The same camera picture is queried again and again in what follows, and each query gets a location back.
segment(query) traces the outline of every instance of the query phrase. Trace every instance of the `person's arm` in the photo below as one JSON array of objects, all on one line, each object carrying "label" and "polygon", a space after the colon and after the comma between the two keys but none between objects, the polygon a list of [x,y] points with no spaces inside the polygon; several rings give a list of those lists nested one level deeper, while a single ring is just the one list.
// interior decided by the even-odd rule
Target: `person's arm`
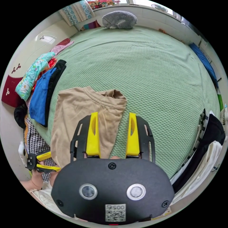
[{"label": "person's arm", "polygon": [[32,180],[28,180],[28,181],[20,181],[20,183],[22,184],[22,186],[27,190],[33,190],[33,189],[37,189],[40,190],[42,187],[38,187],[36,186]]}]

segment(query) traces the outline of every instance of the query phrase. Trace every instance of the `qr code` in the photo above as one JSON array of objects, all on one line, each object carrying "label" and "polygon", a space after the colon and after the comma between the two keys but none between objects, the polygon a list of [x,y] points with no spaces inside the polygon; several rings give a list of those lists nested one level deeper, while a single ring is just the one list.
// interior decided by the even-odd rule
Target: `qr code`
[{"label": "qr code", "polygon": [[105,205],[106,222],[125,222],[126,221],[126,204]]}]

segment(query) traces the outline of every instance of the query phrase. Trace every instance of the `bed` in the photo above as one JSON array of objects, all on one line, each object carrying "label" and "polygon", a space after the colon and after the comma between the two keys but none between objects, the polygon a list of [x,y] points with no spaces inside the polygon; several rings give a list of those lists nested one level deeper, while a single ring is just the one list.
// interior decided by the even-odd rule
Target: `bed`
[{"label": "bed", "polygon": [[48,128],[31,119],[48,145],[58,93],[91,86],[95,91],[118,89],[127,98],[111,156],[125,156],[129,112],[146,119],[155,139],[156,163],[171,178],[190,153],[205,108],[219,119],[213,82],[191,48],[146,27],[85,30],[57,55],[67,62],[52,96]]}]

